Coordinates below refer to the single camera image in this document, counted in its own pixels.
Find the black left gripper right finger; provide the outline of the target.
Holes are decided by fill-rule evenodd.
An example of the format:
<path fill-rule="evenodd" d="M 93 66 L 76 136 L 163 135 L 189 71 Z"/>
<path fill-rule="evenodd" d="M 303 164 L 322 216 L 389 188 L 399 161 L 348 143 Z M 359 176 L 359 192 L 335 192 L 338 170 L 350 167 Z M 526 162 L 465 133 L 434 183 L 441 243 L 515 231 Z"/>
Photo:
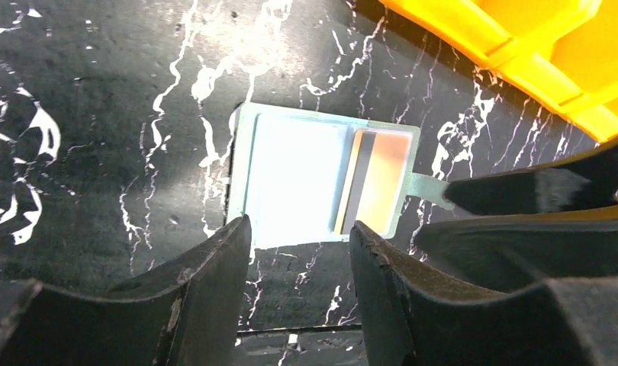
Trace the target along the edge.
<path fill-rule="evenodd" d="M 361 222 L 349 252 L 371 365 L 618 365 L 618 277 L 504 294 L 420 262 Z"/>

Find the orange three-compartment bin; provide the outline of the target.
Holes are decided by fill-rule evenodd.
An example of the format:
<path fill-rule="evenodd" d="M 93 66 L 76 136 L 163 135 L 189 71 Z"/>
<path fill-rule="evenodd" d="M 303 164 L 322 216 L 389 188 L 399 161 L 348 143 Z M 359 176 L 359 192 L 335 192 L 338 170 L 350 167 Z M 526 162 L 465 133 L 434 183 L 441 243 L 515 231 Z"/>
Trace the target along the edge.
<path fill-rule="evenodd" d="M 618 1 L 389 1 L 598 142 L 618 135 Z"/>

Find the green card holder wallet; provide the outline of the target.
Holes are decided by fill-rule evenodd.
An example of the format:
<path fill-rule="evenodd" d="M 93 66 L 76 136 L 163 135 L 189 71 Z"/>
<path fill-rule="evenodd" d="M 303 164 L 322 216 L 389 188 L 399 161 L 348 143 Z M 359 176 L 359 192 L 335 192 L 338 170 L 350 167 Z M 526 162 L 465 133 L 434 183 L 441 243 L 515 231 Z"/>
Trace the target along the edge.
<path fill-rule="evenodd" d="M 249 216 L 255 249 L 349 238 L 335 234 L 333 225 L 346 156 L 361 129 L 411 135 L 392 226 L 386 234 L 376 233 L 394 236 L 408 197 L 453 208 L 443 197 L 444 181 L 414 171 L 419 127 L 252 102 L 241 104 L 231 119 L 236 132 L 227 216 Z"/>

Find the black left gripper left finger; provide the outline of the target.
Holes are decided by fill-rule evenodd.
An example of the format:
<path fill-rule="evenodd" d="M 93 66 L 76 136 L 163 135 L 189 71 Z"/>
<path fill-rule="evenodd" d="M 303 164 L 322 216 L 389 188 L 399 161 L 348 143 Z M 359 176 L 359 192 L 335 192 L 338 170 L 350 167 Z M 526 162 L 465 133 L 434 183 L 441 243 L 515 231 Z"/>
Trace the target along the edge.
<path fill-rule="evenodd" d="M 251 223 L 109 291 L 0 281 L 0 365 L 229 365 L 249 267 Z"/>

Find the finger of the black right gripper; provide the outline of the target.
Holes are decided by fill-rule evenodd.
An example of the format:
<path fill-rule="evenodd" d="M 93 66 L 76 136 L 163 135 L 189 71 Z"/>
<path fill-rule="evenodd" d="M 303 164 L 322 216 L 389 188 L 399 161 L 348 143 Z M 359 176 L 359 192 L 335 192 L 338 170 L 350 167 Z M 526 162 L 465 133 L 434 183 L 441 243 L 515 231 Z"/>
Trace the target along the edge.
<path fill-rule="evenodd" d="M 454 181 L 443 197 L 479 216 L 547 214 L 618 204 L 618 148 L 576 160 Z"/>
<path fill-rule="evenodd" d="M 618 276 L 618 217 L 440 222 L 424 226 L 416 242 L 436 268 L 505 293 L 544 278 Z"/>

